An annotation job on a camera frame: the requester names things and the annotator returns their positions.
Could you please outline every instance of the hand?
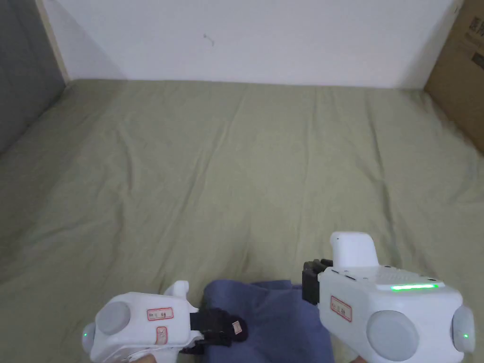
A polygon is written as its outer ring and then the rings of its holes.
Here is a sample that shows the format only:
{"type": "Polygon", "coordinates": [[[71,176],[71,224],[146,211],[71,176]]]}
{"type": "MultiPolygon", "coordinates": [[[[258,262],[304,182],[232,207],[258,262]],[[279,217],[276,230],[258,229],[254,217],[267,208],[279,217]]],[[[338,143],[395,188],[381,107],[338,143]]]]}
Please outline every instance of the hand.
{"type": "Polygon", "coordinates": [[[133,363],[156,363],[156,359],[151,354],[148,354],[133,363]]]}
{"type": "Polygon", "coordinates": [[[358,356],[354,361],[351,361],[350,363],[366,363],[366,360],[364,360],[362,357],[358,356]]]}

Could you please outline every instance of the brown cardboard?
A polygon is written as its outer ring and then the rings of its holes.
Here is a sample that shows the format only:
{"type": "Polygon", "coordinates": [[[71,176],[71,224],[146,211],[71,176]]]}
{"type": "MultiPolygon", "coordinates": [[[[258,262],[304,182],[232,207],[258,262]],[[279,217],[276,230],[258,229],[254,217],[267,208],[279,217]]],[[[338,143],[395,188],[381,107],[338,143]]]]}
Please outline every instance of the brown cardboard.
{"type": "Polygon", "coordinates": [[[484,0],[466,0],[425,90],[484,152],[484,0]]]}

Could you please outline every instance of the blue fabric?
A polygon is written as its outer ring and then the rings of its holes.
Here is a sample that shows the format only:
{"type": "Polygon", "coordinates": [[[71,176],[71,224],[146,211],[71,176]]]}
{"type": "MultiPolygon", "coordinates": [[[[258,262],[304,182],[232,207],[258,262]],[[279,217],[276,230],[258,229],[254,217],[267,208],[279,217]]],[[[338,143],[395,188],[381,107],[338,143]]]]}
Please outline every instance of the blue fabric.
{"type": "Polygon", "coordinates": [[[204,299],[208,307],[242,317],[249,330],[245,342],[206,347],[205,363],[334,363],[330,335],[318,308],[302,299],[301,286],[217,280],[204,299]]]}

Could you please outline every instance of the bed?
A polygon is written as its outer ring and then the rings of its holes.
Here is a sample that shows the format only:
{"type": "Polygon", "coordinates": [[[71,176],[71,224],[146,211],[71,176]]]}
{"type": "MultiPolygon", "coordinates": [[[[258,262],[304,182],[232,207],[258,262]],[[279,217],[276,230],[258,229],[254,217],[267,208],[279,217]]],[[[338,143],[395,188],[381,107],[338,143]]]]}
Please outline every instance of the bed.
{"type": "Polygon", "coordinates": [[[420,91],[78,80],[0,176],[6,362],[88,362],[83,327],[127,291],[298,283],[335,230],[484,322],[484,159],[420,91]]]}

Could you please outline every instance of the small mark on wall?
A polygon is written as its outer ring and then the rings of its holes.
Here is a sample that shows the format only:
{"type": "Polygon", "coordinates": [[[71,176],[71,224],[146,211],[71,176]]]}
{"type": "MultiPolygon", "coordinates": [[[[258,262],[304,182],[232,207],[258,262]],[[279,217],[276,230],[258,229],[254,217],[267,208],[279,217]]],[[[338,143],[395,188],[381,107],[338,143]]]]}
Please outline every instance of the small mark on wall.
{"type": "Polygon", "coordinates": [[[203,37],[205,39],[208,39],[210,41],[210,43],[212,43],[212,46],[215,45],[215,40],[213,40],[211,37],[209,37],[207,34],[203,34],[203,37]]]}

